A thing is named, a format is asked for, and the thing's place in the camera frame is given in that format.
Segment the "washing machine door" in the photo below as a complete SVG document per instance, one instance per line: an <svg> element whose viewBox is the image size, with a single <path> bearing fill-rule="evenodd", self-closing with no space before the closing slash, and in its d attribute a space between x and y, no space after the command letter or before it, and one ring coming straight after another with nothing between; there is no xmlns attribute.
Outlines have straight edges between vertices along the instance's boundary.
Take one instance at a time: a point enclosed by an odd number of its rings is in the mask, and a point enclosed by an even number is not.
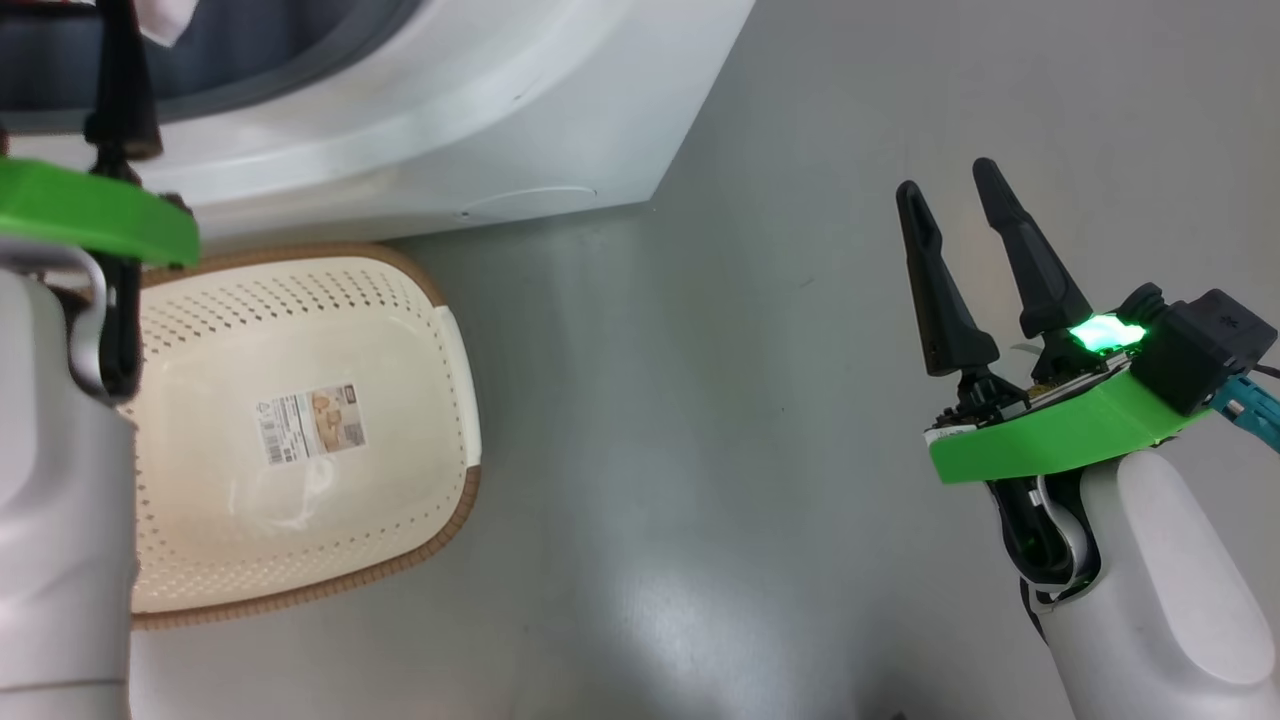
<svg viewBox="0 0 1280 720"><path fill-rule="evenodd" d="M379 240L641 201L750 6L205 0L173 50L148 51L165 152L136 169L147 188L182 193L206 247ZM54 68L0 78L13 154L90 167L76 133L92 102L96 27L6 26L0 63L29 53L28 64Z"/></svg>

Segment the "laundry basket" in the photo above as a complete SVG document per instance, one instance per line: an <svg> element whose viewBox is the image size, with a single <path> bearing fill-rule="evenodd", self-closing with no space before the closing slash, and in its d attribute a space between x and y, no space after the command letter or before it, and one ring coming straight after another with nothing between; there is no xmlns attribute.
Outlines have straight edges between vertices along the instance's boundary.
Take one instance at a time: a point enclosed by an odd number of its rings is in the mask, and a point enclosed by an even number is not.
<svg viewBox="0 0 1280 720"><path fill-rule="evenodd" d="M238 618L411 568L462 528L480 425L458 327L371 245L145 275L137 628Z"/></svg>

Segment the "gray floor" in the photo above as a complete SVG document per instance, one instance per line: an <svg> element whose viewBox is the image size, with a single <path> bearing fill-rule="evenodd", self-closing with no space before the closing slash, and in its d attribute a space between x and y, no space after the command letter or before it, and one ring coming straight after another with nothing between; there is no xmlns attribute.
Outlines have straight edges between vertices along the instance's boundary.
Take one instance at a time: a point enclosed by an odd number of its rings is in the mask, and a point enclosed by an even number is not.
<svg viewBox="0 0 1280 720"><path fill-rule="evenodd" d="M1152 279L1280 318L1276 10L1233 4L760 0L652 205L399 243L480 396L457 541L136 637L136 717L1069 717L989 502L919 439L952 384L923 374L892 192L922 182L1002 346L988 152L1097 306ZM1216 419L1167 454L1276 624L1280 461Z"/></svg>

